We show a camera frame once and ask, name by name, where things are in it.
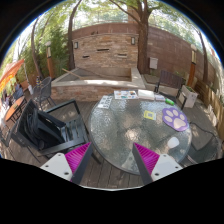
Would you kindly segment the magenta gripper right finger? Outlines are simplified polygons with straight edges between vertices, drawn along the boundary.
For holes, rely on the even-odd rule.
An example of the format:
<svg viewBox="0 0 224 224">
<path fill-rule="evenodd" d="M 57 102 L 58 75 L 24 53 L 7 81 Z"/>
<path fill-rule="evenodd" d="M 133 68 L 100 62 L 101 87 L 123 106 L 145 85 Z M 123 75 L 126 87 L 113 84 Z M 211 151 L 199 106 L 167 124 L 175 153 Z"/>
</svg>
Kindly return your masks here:
<svg viewBox="0 0 224 224">
<path fill-rule="evenodd" d="M 182 169 L 168 154 L 157 154 L 138 143 L 133 144 L 132 153 L 144 185 Z"/>
</svg>

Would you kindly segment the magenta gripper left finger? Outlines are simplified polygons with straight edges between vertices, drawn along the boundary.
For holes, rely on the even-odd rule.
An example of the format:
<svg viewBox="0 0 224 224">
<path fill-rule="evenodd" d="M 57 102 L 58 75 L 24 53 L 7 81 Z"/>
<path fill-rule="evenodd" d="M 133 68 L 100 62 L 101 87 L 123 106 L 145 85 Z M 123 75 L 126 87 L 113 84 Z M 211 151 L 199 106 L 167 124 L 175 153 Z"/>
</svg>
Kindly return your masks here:
<svg viewBox="0 0 224 224">
<path fill-rule="evenodd" d="M 86 143 L 66 154 L 57 153 L 41 169 L 79 185 L 91 155 L 92 144 Z"/>
</svg>

